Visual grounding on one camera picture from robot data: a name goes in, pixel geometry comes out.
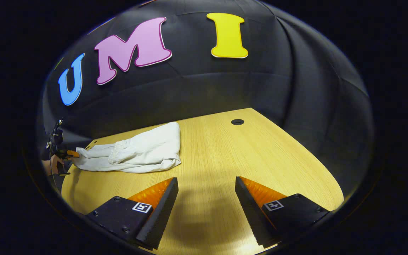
white towel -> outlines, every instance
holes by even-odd
[[[88,171],[144,173],[162,171],[181,163],[179,124],[171,122],[130,139],[95,145],[90,150],[77,147],[73,164]]]

pink letter m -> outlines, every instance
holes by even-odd
[[[111,68],[110,59],[122,71],[128,71],[136,47],[138,47],[136,66],[147,66],[170,58],[172,53],[165,48],[162,38],[161,25],[165,20],[165,17],[159,17],[139,24],[127,42],[124,42],[117,35],[112,35],[97,44],[94,48],[94,50],[98,50],[100,73],[97,84],[103,85],[116,76],[117,72]]]

